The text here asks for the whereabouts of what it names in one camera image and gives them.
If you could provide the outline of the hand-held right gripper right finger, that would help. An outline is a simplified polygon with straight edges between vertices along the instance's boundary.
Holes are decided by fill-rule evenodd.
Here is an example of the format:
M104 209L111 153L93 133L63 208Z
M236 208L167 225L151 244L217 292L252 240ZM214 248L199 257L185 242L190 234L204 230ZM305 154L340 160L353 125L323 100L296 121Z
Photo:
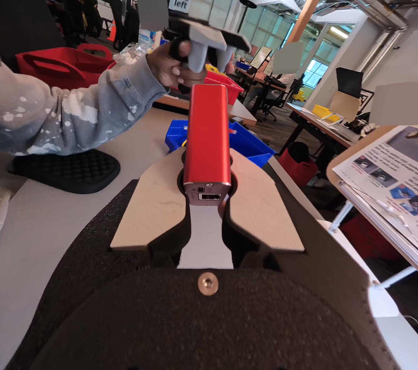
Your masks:
M224 231L235 231L247 241L273 252L303 252L295 228L274 180L259 166L230 149L233 193L224 209Z

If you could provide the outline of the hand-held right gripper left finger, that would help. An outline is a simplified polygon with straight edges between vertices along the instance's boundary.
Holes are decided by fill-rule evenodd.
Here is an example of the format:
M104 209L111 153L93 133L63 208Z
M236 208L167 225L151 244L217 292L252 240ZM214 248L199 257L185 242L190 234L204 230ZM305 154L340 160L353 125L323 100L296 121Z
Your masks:
M140 176L110 244L113 251L150 251L185 219L186 199L178 185L184 152L178 148Z

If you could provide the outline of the blue plastic bin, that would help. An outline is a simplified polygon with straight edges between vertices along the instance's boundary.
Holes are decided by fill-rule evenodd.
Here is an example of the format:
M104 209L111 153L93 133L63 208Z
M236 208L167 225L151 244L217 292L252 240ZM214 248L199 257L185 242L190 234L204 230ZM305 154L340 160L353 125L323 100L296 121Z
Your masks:
M187 129L187 120L173 120L171 122L165 136L165 144L170 153L180 148L186 141ZM257 166L263 167L275 155L272 148L238 122L230 122L229 129L230 148L236 150Z

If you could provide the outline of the red ethernet splitter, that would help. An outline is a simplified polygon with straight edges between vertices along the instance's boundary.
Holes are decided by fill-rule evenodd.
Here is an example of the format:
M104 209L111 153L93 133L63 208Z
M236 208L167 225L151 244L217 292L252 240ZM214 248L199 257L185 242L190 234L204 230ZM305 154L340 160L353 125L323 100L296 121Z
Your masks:
M191 206L219 206L232 185L227 89L191 90L183 187Z

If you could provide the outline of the person's left forearm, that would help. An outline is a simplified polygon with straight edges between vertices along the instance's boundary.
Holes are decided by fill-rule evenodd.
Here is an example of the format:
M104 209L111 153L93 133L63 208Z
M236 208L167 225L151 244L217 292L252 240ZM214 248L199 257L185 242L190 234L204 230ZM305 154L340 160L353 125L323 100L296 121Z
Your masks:
M97 148L129 130L167 92L145 56L73 90L14 73L1 62L0 150L67 156Z

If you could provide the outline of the person's left hand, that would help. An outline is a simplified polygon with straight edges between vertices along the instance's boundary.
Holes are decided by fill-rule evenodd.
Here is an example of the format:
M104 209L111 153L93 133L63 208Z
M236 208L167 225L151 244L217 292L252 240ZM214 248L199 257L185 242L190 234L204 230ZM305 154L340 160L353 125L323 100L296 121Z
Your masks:
M194 73L183 65L181 61L173 59L170 54L170 43L164 43L147 55L147 63L154 78L164 87L184 85L193 87L203 84L207 76L204 68L199 73Z

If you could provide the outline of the red floor bag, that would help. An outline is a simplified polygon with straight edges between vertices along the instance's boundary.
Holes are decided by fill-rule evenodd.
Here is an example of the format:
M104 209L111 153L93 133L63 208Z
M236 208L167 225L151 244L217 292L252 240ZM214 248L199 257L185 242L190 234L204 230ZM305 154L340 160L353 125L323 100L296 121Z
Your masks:
M401 254L360 213L344 220L340 230L361 258L398 261Z
M298 187L306 186L318 172L316 163L310 157L309 148L303 142L290 143L278 162Z

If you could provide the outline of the black wrist rest pad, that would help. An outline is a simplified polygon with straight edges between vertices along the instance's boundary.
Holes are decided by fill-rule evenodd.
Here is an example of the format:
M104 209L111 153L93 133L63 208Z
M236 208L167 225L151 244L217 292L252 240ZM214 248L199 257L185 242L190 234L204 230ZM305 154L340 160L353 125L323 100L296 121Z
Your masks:
M15 157L8 172L72 194L89 195L107 187L120 173L119 161L91 149L83 153Z

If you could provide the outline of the clear plastic bag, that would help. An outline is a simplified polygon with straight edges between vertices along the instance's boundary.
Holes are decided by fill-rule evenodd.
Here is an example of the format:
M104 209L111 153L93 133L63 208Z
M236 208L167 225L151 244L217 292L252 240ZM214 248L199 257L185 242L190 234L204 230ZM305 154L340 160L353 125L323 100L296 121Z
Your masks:
M149 54L152 51L152 47L147 44L135 44L130 43L119 53L113 55L113 61L119 65L132 65L141 56Z

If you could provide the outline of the wooden office desk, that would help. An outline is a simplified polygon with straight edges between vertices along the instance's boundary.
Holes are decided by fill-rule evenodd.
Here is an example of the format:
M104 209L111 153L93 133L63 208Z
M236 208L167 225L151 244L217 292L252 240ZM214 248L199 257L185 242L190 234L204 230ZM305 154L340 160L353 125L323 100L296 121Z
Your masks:
M327 148L334 156L341 154L359 140L358 134L340 123L328 125L321 122L310 111L304 111L300 106L287 103L285 107L291 110L289 119L296 123L296 127L280 150L279 156L285 152L291 143L296 141L302 131L306 131L316 138L321 143L321 147Z

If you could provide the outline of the yellow plastic bin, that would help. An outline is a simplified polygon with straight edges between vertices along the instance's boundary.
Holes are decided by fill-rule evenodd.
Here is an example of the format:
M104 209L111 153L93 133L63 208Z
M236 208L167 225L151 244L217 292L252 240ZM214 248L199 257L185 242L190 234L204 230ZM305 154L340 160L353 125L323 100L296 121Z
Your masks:
M332 114L332 112L327 107L318 104L314 106L312 113L320 119L326 118L325 122L328 123L338 122L341 119L338 115Z

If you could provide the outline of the printed instruction board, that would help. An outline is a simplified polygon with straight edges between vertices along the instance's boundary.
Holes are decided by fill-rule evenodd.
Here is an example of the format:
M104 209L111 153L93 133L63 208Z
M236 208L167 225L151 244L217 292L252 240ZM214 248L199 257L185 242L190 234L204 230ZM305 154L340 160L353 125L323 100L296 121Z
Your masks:
M417 270L417 125L379 127L335 157L327 177Z

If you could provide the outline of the white display board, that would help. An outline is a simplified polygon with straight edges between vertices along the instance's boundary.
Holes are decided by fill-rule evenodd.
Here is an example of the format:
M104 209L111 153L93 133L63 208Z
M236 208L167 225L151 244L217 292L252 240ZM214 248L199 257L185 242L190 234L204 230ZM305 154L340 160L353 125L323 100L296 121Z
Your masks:
M256 54L254 55L250 67L254 68L256 70L260 69L260 67L263 65L264 61L269 57L270 53L272 52L272 49L266 46L261 46Z

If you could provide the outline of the black framed marker sign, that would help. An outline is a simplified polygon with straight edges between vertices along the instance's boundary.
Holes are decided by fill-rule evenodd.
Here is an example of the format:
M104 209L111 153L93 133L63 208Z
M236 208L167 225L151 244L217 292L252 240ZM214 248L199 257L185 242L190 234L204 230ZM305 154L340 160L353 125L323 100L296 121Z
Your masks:
M363 113L367 104L372 100L373 97L374 97L374 91L369 91L363 88L360 90L360 97L359 97L360 107L359 107L357 115L360 115Z

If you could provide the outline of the white board stand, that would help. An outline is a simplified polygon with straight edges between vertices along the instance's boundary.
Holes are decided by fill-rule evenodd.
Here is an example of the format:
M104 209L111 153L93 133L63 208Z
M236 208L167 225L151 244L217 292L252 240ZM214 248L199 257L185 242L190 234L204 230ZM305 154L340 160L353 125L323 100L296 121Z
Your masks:
M401 315L398 306L388 293L390 288L412 275L416 272L416 269L409 266L382 282L376 279L372 270L339 228L352 207L353 204L345 200L345 204L338 212L336 218L332 222L327 222L324 226L334 240L366 272L368 278L366 293L371 306L372 316L376 319L378 328L398 366L403 370L417 369L417 333L407 321L406 316Z

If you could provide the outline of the black panel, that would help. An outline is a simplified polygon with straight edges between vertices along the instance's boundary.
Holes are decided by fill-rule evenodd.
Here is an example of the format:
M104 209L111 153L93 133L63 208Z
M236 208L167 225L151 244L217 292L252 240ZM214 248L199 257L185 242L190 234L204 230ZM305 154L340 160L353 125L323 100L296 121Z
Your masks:
M354 98L360 98L363 72L349 70L343 67L336 68L337 91Z

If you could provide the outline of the red tote basket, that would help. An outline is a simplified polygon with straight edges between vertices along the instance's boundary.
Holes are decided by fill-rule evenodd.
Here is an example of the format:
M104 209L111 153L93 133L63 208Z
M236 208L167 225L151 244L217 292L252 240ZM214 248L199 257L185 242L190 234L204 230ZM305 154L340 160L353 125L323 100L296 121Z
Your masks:
M101 44L80 44L76 49L59 47L16 54L19 72L33 76L50 87L88 88L116 63Z

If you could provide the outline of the black office chair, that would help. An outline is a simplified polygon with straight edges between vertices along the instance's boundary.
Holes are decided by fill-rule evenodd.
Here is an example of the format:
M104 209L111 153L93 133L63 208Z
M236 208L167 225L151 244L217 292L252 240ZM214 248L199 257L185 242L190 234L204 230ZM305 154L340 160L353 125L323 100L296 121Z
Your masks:
M45 0L0 0L1 62L13 72L17 54L65 46Z

